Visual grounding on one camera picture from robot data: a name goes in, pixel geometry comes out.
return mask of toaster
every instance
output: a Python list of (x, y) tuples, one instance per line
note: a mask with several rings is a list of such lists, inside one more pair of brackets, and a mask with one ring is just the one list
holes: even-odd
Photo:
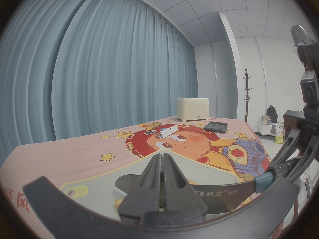
[(209, 119), (208, 98), (178, 98), (177, 118), (182, 122)]

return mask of pink tablecloth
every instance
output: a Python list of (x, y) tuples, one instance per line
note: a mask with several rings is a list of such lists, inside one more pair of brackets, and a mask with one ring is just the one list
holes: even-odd
[[(225, 134), (205, 131), (209, 121), (228, 123)], [(161, 130), (178, 132), (160, 139)], [(59, 141), (18, 146), (0, 169), (2, 190), (21, 218), (42, 238), (53, 238), (28, 205), (22, 187), (46, 176), (56, 187), (107, 173), (158, 149), (170, 149), (207, 165), (229, 171), (238, 181), (264, 172), (269, 156), (242, 120), (210, 118), (181, 122), (176, 117)]]

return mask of backpack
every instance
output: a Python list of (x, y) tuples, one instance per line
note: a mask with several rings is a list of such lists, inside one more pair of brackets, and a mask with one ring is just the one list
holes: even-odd
[(266, 115), (271, 117), (271, 123), (274, 123), (274, 124), (277, 123), (278, 115), (277, 115), (276, 109), (273, 106), (270, 106), (267, 109)]

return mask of teal grip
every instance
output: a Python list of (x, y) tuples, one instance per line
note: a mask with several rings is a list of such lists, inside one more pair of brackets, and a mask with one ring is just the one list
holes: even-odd
[(264, 173), (254, 178), (256, 194), (264, 192), (275, 180), (275, 175), (272, 171)]

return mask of bag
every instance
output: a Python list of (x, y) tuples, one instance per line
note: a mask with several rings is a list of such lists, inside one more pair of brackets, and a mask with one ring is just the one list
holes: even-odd
[(284, 136), (282, 133), (282, 127), (276, 126), (276, 134), (275, 134), (275, 144), (283, 144), (284, 143)]
[(262, 122), (264, 122), (265, 124), (267, 125), (270, 125), (271, 124), (271, 117), (270, 116), (267, 116), (267, 115), (264, 115), (262, 117)]
[(270, 106), (267, 109), (266, 115), (271, 117), (271, 123), (277, 124), (278, 115), (276, 109), (273, 106)]

